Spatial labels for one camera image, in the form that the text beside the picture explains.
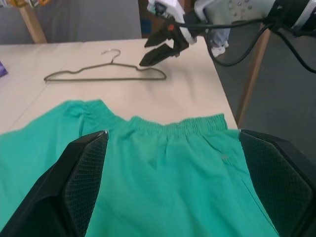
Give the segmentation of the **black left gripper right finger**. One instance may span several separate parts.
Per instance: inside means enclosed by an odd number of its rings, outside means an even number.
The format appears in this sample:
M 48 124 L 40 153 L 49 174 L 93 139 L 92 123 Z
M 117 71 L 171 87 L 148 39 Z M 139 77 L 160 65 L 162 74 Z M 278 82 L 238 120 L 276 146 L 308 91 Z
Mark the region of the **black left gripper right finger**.
M 242 129 L 254 189 L 281 237 L 316 235 L 316 166 L 284 139 Z

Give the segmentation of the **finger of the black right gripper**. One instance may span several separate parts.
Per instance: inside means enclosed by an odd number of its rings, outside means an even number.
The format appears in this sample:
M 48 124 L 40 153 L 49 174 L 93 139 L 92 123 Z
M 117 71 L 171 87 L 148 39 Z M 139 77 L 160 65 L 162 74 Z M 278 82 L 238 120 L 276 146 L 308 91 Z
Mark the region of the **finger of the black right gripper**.
M 166 43 L 155 48 L 144 55 L 139 63 L 141 67 L 150 67 L 158 64 L 159 62 L 172 57 L 175 51 L 173 48 L 169 47 Z
M 167 42 L 174 40 L 174 30 L 175 26 L 174 24 L 167 24 L 164 25 L 162 28 L 160 28 L 157 32 L 153 33 L 145 43 L 144 47 L 154 47 L 159 46 L 159 48 L 162 47 L 168 47 Z

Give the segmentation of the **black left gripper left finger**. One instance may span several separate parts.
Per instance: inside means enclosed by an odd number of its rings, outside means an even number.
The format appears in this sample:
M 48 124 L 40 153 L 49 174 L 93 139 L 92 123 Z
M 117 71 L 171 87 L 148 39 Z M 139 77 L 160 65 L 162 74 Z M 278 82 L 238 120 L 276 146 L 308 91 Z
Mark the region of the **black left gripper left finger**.
M 109 134 L 70 142 L 34 183 L 10 217 L 2 237 L 83 237 L 99 194 Z

